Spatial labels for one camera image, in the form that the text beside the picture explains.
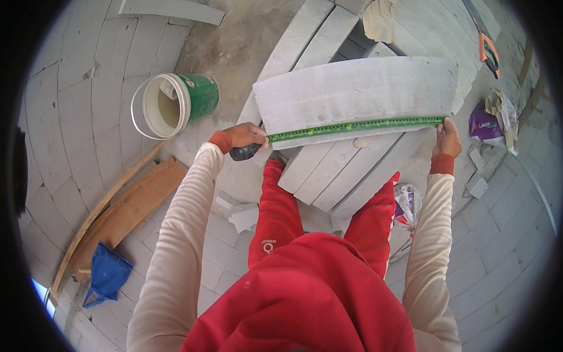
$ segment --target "hand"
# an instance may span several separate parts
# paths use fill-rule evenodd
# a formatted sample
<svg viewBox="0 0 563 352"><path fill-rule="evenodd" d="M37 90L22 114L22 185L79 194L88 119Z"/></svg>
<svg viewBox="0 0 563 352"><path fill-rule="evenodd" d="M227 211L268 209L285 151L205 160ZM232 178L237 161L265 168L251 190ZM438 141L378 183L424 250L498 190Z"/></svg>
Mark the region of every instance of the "hand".
<svg viewBox="0 0 563 352"><path fill-rule="evenodd" d="M241 148L252 143L258 143L264 144L264 148L267 148L268 138L266 138L266 132L252 122L237 124L224 131L231 137L233 147Z"/></svg>
<svg viewBox="0 0 563 352"><path fill-rule="evenodd" d="M446 117L444 124L436 130L436 146L432 149L432 156L440 154L451 155L454 158L461 153L459 131L451 117Z"/></svg>

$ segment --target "tape measure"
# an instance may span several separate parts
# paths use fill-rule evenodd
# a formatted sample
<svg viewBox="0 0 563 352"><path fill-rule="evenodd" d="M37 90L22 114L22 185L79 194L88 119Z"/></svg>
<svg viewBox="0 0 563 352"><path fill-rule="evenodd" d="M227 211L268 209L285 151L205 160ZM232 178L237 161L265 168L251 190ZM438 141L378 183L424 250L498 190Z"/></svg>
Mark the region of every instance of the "tape measure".
<svg viewBox="0 0 563 352"><path fill-rule="evenodd" d="M444 124L446 116L437 117L403 117L394 119L380 119L371 121L348 122L331 124L329 126L304 128L302 130L289 131L268 135L269 143L287 141L291 139L329 135L331 133L340 133L347 131L371 130L373 128L385 127L404 127L404 126L437 126ZM250 144L242 148L232 148L230 155L234 161L248 160L256 154L261 145Z"/></svg>
<svg viewBox="0 0 563 352"><path fill-rule="evenodd" d="M431 126L444 124L446 117L404 117L396 119L381 119L372 121L360 121L351 123L331 124L330 126L305 128L303 130L296 130L290 132L276 133L268 135L270 143L287 141L291 139L328 135L331 133L347 132L347 131L361 131L371 130L373 128L384 127L403 127L403 126Z"/></svg>

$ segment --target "green bucket label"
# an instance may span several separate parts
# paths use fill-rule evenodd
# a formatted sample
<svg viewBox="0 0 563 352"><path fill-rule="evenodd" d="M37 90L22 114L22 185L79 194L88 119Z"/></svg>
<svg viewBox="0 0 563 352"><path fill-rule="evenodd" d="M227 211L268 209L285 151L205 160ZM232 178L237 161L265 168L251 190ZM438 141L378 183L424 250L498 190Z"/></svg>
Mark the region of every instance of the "green bucket label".
<svg viewBox="0 0 563 352"><path fill-rule="evenodd" d="M219 104L219 84L203 73L178 75L190 94L190 118L188 123L211 114Z"/></svg>

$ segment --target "green measuring tape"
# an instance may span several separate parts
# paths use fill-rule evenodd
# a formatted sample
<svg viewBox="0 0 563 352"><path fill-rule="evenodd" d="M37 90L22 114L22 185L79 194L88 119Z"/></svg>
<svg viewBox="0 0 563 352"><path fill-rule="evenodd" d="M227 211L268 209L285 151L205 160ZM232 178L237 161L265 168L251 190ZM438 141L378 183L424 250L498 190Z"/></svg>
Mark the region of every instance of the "green measuring tape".
<svg viewBox="0 0 563 352"><path fill-rule="evenodd" d="M273 135L268 135L267 137L269 142L273 143L273 142L287 141L290 139L329 135L331 133L339 133L346 131L371 130L372 128L401 127L401 126L437 126L439 124L444 124L445 118L446 118L445 116L404 117L404 118L396 118L396 119L381 119L381 120L372 120L372 121L339 123L339 124L331 124L330 126L304 128L302 130L276 133Z"/></svg>

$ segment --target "plastic bucket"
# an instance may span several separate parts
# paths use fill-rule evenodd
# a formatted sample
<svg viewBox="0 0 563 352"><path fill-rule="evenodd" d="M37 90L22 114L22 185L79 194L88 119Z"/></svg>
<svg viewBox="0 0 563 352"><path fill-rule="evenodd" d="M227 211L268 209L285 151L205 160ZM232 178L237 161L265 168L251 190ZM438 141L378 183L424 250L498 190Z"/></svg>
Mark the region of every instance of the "plastic bucket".
<svg viewBox="0 0 563 352"><path fill-rule="evenodd" d="M160 84L168 81L176 91L178 99L170 99ZM133 116L133 101L139 89L147 83L143 94L142 109L150 130L160 138L143 133ZM151 139L170 139L180 133L188 123L211 114L219 104L219 84L210 75L194 73L176 75L163 73L147 79L133 95L131 118L137 131Z"/></svg>

